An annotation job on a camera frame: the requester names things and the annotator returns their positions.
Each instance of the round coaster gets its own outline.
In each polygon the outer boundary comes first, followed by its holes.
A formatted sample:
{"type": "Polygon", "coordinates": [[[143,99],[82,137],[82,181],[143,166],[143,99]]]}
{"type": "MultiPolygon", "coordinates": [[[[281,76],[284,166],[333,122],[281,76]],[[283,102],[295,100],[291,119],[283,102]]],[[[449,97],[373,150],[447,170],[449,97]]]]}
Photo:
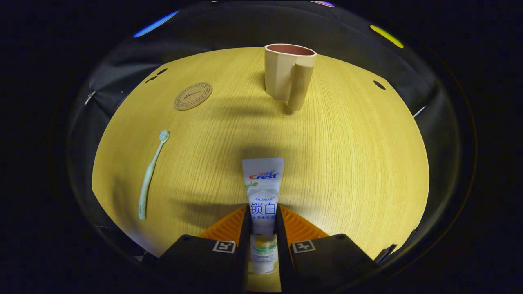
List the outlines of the round coaster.
{"type": "Polygon", "coordinates": [[[188,86],[176,96],[174,108],[178,110],[188,110],[202,104],[212,93],[212,86],[209,83],[198,83],[188,86]]]}

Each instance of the mug handle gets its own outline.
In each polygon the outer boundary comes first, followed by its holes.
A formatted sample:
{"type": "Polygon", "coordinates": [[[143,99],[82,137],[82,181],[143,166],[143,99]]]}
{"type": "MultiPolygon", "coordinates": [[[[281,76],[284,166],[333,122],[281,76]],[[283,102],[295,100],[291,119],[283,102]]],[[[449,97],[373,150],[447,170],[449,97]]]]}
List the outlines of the mug handle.
{"type": "Polygon", "coordinates": [[[299,62],[292,67],[291,92],[287,104],[290,110],[296,111],[303,107],[313,69],[314,67],[305,66],[299,62]]]}

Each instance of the white toothbrush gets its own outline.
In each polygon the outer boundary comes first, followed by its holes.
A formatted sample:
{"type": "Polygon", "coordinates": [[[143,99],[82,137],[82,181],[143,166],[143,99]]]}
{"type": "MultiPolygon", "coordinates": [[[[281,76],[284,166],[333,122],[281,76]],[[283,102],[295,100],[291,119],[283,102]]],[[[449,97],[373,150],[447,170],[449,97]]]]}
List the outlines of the white toothbrush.
{"type": "Polygon", "coordinates": [[[156,155],[154,156],[153,161],[151,161],[151,163],[147,167],[147,170],[145,171],[145,177],[143,179],[142,184],[142,191],[140,192],[140,203],[138,204],[138,218],[140,220],[145,220],[145,211],[147,210],[147,191],[149,189],[149,183],[151,182],[154,166],[156,165],[156,160],[158,159],[160,150],[162,149],[162,146],[167,141],[167,139],[169,139],[169,132],[162,131],[160,133],[160,146],[158,147],[158,151],[156,151],[156,155]]]}

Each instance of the wooden table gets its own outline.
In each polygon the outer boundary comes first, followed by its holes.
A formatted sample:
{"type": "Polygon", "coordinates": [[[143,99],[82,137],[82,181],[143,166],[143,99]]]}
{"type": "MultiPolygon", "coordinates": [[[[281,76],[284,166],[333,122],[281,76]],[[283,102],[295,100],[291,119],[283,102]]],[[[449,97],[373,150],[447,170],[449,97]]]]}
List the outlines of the wooden table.
{"type": "MultiPolygon", "coordinates": [[[[289,113],[265,93],[263,48],[206,52],[154,71],[109,122],[93,191],[130,238],[160,256],[180,235],[198,235],[244,205],[241,160],[262,157],[285,159],[280,203],[328,234],[347,234],[371,258],[401,247],[425,209],[423,139],[386,80],[319,55],[303,109],[289,113]],[[211,96],[176,110],[178,93],[201,82],[211,96]],[[162,130],[170,138],[140,221],[140,188],[162,130]]],[[[248,289],[279,291],[278,273],[250,274],[248,289]]]]}

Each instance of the mug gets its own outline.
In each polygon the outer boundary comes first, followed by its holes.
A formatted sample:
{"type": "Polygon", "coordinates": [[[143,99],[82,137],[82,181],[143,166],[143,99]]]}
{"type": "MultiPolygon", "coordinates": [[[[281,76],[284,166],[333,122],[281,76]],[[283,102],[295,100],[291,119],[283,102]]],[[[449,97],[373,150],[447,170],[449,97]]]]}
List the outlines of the mug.
{"type": "Polygon", "coordinates": [[[266,45],[265,91],[267,94],[274,99],[289,101],[292,110],[299,110],[293,108],[301,108],[303,105],[316,56],[313,50],[299,45],[266,45]]]}

